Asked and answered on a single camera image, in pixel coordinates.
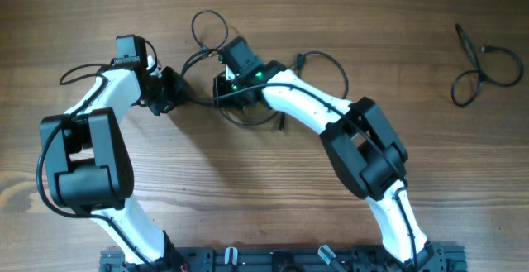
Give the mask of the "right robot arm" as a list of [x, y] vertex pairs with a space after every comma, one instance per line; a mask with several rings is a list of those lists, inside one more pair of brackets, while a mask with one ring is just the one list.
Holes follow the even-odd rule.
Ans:
[[276, 60], [264, 63], [241, 36], [221, 47], [218, 58], [226, 75], [214, 86], [215, 104], [242, 109], [262, 103], [317, 133], [338, 179], [369, 204], [384, 249], [403, 269], [420, 270], [429, 240], [407, 196], [408, 152], [379, 106], [367, 97], [333, 97]]

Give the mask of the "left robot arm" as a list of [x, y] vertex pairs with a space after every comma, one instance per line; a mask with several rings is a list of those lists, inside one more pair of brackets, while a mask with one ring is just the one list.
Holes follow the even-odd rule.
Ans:
[[119, 127], [130, 107], [159, 116], [183, 101], [182, 85], [158, 64], [141, 36], [116, 38], [117, 55], [96, 64], [94, 85], [63, 114], [40, 124], [36, 184], [43, 203], [60, 216], [96, 222], [122, 249], [131, 271], [185, 271], [187, 263], [133, 194], [134, 172]]

